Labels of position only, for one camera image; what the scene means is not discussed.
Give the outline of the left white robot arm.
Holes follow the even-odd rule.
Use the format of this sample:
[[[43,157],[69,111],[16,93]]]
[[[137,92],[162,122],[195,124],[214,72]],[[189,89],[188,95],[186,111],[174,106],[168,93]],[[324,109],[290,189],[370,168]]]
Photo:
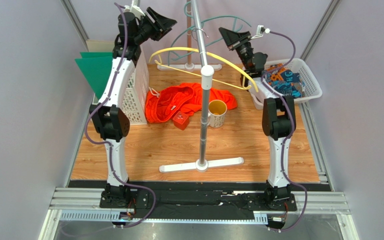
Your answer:
[[[177,23],[151,7],[124,7],[118,17],[119,34],[114,41],[112,65],[105,90],[98,104],[89,108],[90,120],[106,149],[108,177],[101,193],[101,208],[127,208],[133,204],[132,184],[126,169],[125,141],[130,120],[123,112],[123,99],[131,75],[141,58],[141,44],[159,41]]]

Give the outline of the blue patterned shorts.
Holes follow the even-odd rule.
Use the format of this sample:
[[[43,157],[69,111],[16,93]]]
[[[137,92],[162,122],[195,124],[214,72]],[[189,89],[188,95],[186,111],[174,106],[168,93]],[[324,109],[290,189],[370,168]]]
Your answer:
[[[295,99],[305,96],[306,84],[302,80],[301,74],[293,72],[287,67],[279,68],[283,64],[271,65],[265,75],[265,81],[278,93],[286,96],[293,96]]]

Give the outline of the yellow clothes hanger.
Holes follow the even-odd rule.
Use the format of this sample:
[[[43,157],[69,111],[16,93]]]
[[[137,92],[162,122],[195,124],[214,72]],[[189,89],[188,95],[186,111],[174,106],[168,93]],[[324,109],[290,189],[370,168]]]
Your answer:
[[[149,57],[148,62],[150,63],[151,60],[155,56],[157,56],[158,60],[155,60],[154,62],[157,63],[160,66],[168,67],[168,65],[163,65],[161,54],[165,53],[165,52],[172,52],[172,51],[186,51],[186,52],[199,53],[200,57],[203,57],[203,60],[204,60],[204,63],[201,63],[202,67],[208,65],[207,57],[211,57],[213,59],[219,60],[220,62],[222,62],[222,63],[230,66],[232,69],[236,70],[238,73],[240,73],[244,78],[246,78],[251,83],[251,86],[242,86],[242,87],[235,86],[235,85],[228,84],[228,83],[224,83],[225,85],[229,85],[231,87],[234,87],[234,88],[237,88],[237,89],[241,89],[241,90],[250,90],[251,88],[254,88],[254,90],[256,92],[259,92],[259,88],[258,88],[255,80],[248,73],[246,73],[243,69],[239,68],[237,65],[233,64],[232,62],[228,61],[227,59],[225,59],[225,58],[223,58],[223,57],[221,57],[221,56],[219,56],[217,54],[214,54],[214,53],[211,53],[211,52],[208,52],[208,51],[201,51],[201,50],[199,50],[197,48],[192,48],[192,47],[168,47],[168,48],[163,48],[163,49],[157,50],[154,53],[152,53],[150,55],[150,57]]]

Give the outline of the teal clothes hanger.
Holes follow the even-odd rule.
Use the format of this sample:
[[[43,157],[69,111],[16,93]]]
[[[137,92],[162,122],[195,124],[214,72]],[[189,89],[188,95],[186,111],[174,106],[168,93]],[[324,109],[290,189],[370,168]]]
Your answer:
[[[186,1],[183,6],[183,14],[186,19],[186,25],[176,34],[176,37],[170,44],[170,47],[187,47],[187,48],[197,48],[198,43],[196,40],[196,29],[193,20],[192,5],[189,0]],[[204,35],[209,37],[209,40],[205,41],[205,47],[208,49],[210,46],[217,44],[222,41],[218,29],[223,27],[225,29],[242,32],[243,30],[248,30],[252,25],[245,19],[236,16],[236,15],[215,15],[209,18],[204,19],[200,16],[201,27],[204,30]],[[167,54],[166,63],[172,65],[173,67],[183,64],[184,67],[192,67],[192,65],[199,65],[201,60],[199,54],[193,51],[169,51]]]

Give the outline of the orange shorts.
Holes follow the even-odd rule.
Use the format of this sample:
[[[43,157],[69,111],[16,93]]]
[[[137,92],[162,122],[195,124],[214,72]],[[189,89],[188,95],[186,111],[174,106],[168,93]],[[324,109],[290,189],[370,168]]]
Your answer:
[[[149,123],[159,124],[171,120],[177,112],[193,116],[202,110],[203,89],[200,83],[183,82],[161,91],[151,87],[145,102],[145,117]]]

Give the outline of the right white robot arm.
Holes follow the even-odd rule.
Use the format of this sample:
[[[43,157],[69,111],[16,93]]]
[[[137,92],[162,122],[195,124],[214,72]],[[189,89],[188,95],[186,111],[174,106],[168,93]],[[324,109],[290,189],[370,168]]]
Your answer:
[[[268,56],[254,52],[250,32],[235,32],[224,27],[218,30],[228,49],[238,54],[244,71],[255,80],[258,88],[255,95],[263,104],[261,124],[270,148],[270,170],[263,193],[264,204],[271,210],[285,208],[291,199],[288,152],[296,129],[294,98],[281,95],[266,82],[269,74],[265,69]]]

